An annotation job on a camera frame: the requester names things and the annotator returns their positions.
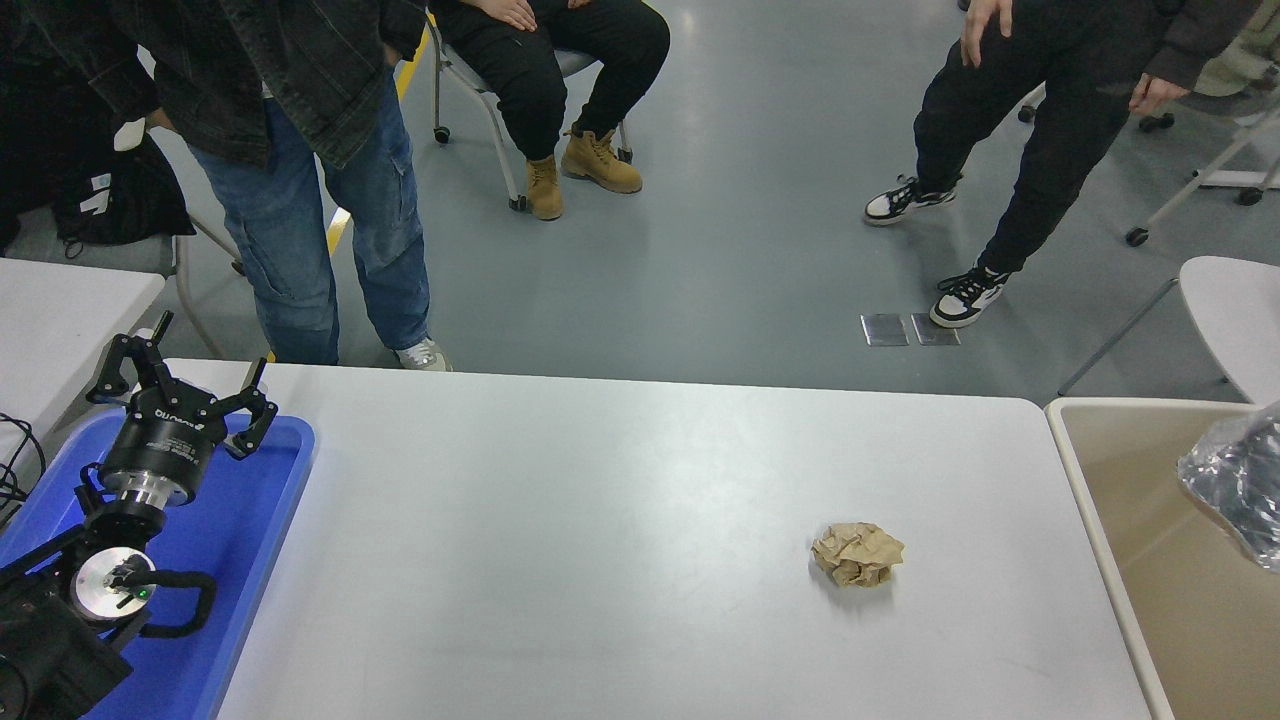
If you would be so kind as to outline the person's hand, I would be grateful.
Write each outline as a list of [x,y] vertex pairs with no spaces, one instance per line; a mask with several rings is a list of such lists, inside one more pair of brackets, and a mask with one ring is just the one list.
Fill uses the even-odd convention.
[[1010,38],[1012,36],[1012,1],[968,1],[964,13],[964,22],[959,36],[960,58],[965,68],[977,69],[983,61],[983,40],[993,22],[1001,37]]
[[1171,81],[1143,73],[1132,92],[1128,110],[1139,117],[1152,117],[1167,104],[1185,97],[1189,92],[1189,88]]

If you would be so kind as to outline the person's right hand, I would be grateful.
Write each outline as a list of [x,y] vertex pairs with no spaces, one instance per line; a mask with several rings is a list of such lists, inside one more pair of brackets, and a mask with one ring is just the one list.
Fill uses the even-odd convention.
[[538,18],[525,0],[480,0],[470,1],[485,15],[524,32],[538,31]]

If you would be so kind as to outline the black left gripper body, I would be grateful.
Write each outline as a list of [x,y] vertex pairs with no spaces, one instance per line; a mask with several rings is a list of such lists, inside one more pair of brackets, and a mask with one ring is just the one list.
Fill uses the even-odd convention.
[[227,424],[211,406],[218,400],[198,388],[182,386],[177,401],[159,387],[137,391],[129,400],[125,420],[100,466],[100,483],[110,493],[122,493],[132,477],[160,477],[198,492],[215,446],[227,437]]

